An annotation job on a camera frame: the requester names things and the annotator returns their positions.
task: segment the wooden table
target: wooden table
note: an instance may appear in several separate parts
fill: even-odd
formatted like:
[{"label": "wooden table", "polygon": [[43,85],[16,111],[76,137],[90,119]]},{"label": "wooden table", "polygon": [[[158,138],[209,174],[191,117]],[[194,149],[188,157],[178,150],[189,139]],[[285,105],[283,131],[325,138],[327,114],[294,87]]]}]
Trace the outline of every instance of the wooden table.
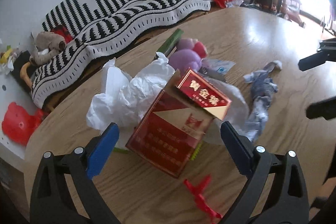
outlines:
[{"label": "wooden table", "polygon": [[[236,85],[251,105],[250,85],[242,76],[281,60],[283,70],[271,75],[278,84],[269,109],[269,121],[257,144],[269,152],[296,151],[307,184],[309,200],[322,185],[333,155],[336,120],[308,120],[306,107],[336,94],[336,65],[329,62],[312,70],[298,69],[299,59],[315,52],[317,41],[297,24],[253,9],[229,8],[193,19],[179,26],[184,37],[201,40],[211,58],[232,60],[228,82]],[[116,65],[134,76],[149,64],[159,46],[175,29],[170,29],[118,58]],[[44,120],[30,138],[25,156],[25,186],[28,201],[35,173],[45,151],[55,155],[85,146],[99,134],[86,125],[91,98],[100,92],[101,72],[82,84]],[[196,160],[189,162],[179,179],[157,170],[130,152],[113,152],[102,173],[93,179],[98,191],[122,223],[208,223],[193,197],[182,184],[185,178],[198,183],[205,175],[212,182],[205,192],[209,205],[225,213],[241,191],[245,177],[239,175],[223,145],[205,144]],[[67,182],[78,211],[86,215],[71,178]],[[266,184],[269,190],[270,181]],[[254,213],[261,210],[264,191]]]}]

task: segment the silver screw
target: silver screw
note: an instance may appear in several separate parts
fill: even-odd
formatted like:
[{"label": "silver screw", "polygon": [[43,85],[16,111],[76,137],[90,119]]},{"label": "silver screw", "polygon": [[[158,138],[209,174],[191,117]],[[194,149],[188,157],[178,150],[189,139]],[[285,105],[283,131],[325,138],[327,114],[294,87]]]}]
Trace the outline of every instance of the silver screw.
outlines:
[{"label": "silver screw", "polygon": [[296,156],[296,153],[293,150],[289,150],[288,154],[293,158]]},{"label": "silver screw", "polygon": [[43,157],[44,158],[49,158],[51,156],[51,152],[50,151],[47,151],[43,154]]},{"label": "silver screw", "polygon": [[76,154],[81,154],[81,153],[83,153],[83,151],[84,151],[83,147],[77,147],[77,148],[75,149],[75,153],[76,153]]},{"label": "silver screw", "polygon": [[257,146],[256,150],[257,150],[259,153],[263,153],[263,152],[265,152],[265,148],[262,147],[262,146]]}]

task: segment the blue gripper pad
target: blue gripper pad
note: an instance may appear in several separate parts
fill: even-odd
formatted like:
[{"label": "blue gripper pad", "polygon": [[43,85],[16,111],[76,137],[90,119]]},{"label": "blue gripper pad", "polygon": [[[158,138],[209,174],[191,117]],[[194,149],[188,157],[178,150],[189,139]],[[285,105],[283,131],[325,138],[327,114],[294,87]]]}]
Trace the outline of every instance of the blue gripper pad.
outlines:
[{"label": "blue gripper pad", "polygon": [[87,159],[86,174],[89,179],[100,174],[118,139],[119,128],[115,123],[111,123]]},{"label": "blue gripper pad", "polygon": [[239,173],[246,177],[252,175],[253,145],[248,138],[239,136],[228,121],[222,123],[220,136]]}]

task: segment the crumpled gray cloth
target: crumpled gray cloth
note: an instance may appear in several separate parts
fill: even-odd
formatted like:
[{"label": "crumpled gray cloth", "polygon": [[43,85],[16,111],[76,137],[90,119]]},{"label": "crumpled gray cloth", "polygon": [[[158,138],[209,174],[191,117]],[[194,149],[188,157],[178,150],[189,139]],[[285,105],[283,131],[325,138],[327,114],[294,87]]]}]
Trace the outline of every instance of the crumpled gray cloth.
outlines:
[{"label": "crumpled gray cloth", "polygon": [[271,106],[273,95],[278,92],[278,86],[273,83],[268,74],[277,67],[282,69],[281,61],[275,60],[268,63],[262,70],[257,70],[249,75],[244,75],[246,83],[252,83],[251,96],[253,109],[245,122],[243,135],[251,142],[255,142],[262,134],[268,121],[268,108]]}]

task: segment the black and white striped blanket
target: black and white striped blanket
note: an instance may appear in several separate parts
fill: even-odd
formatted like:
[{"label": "black and white striped blanket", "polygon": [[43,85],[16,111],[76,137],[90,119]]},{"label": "black and white striped blanket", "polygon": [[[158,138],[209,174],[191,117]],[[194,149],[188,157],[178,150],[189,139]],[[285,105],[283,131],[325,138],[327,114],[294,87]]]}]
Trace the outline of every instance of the black and white striped blanket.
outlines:
[{"label": "black and white striped blanket", "polygon": [[94,59],[110,56],[151,28],[167,28],[209,0],[65,0],[51,10],[35,31],[62,24],[75,38],[66,49],[35,72],[34,103],[42,108],[51,94],[73,84]]}]

